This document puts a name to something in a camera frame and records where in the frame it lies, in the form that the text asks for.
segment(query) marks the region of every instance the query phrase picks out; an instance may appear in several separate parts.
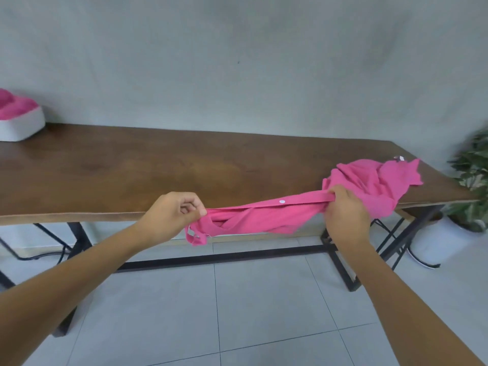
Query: tiled floor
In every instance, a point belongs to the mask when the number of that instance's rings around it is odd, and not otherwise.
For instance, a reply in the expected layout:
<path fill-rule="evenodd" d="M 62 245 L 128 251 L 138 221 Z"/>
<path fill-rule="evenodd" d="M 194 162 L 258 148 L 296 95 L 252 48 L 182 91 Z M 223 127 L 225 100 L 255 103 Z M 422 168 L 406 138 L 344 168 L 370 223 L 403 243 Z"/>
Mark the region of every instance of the tiled floor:
<path fill-rule="evenodd" d="M 383 232 L 372 229 L 379 244 Z M 311 245 L 318 238 L 160 246 L 134 259 Z M 488 362 L 485 246 L 439 270 L 410 257 L 402 278 Z M 55 263 L 0 261 L 17 283 Z M 28 366 L 398 364 L 362 288 L 349 293 L 325 254 L 110 276 L 78 308 L 64 338 L 49 336 Z"/>

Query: pink cloth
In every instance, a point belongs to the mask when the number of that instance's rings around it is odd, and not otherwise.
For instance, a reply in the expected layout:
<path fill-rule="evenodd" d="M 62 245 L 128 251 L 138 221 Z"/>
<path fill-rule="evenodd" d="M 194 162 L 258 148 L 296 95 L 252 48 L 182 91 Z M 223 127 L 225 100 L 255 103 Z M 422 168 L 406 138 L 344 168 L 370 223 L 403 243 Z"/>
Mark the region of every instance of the pink cloth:
<path fill-rule="evenodd" d="M 259 232 L 291 234 L 326 209 L 328 203 L 335 199 L 327 190 L 336 184 L 354 192 L 372 218 L 386 217 L 393 212 L 410 185 L 422 185 L 417 172 L 419 161 L 379 163 L 360 159 L 338 164 L 330 177 L 324 178 L 322 190 L 237 207 L 207 209 L 207 215 L 190 225 L 194 236 L 186 227 L 186 240 L 199 246 L 207 243 L 207 236 Z"/>
<path fill-rule="evenodd" d="M 15 96 L 0 88 L 0 120 L 9 120 L 39 108 L 33 99 Z"/>

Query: foliage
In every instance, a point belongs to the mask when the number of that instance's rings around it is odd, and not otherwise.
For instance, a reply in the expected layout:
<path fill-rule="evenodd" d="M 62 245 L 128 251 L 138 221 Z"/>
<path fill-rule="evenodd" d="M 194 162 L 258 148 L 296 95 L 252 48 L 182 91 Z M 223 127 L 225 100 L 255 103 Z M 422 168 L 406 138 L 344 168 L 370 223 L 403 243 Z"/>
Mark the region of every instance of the foliage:
<path fill-rule="evenodd" d="M 488 227 L 488 130 L 476 134 L 471 147 L 449 163 L 459 171 L 455 179 L 472 190 L 479 200 L 453 204 L 447 215 L 469 231 L 485 231 Z"/>

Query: brown tabletop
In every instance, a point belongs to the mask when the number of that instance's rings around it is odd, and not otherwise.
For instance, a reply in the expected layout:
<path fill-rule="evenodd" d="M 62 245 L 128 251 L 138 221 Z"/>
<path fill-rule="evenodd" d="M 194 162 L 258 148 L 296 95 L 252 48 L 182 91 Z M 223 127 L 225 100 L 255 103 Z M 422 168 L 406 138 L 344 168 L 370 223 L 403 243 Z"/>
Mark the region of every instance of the brown tabletop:
<path fill-rule="evenodd" d="M 208 208 L 319 190 L 338 163 L 415 157 L 391 141 L 47 124 L 0 142 L 0 224 L 133 221 L 161 194 L 196 192 Z M 399 208 L 471 201 L 421 162 Z"/>

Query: pink cloth in white container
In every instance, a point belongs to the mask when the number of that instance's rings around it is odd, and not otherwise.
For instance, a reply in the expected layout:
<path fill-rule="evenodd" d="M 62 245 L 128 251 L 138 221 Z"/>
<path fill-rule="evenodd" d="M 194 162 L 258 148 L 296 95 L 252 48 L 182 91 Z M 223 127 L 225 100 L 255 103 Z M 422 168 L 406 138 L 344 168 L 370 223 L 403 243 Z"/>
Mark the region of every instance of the pink cloth in white container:
<path fill-rule="evenodd" d="M 0 89 L 0 141 L 20 141 L 45 126 L 42 108 L 31 98 Z"/>
<path fill-rule="evenodd" d="M 273 232 L 291 234 L 314 215 L 325 211 L 334 194 L 327 192 L 342 184 L 360 198 L 372 218 L 390 215 L 410 185 L 422 185 L 417 172 L 419 159 L 379 163 L 360 159 L 338 164 L 322 190 L 284 196 L 236 207 L 207 209 L 207 215 L 185 228 L 186 240 L 194 246 L 207 243 L 207 236 Z"/>

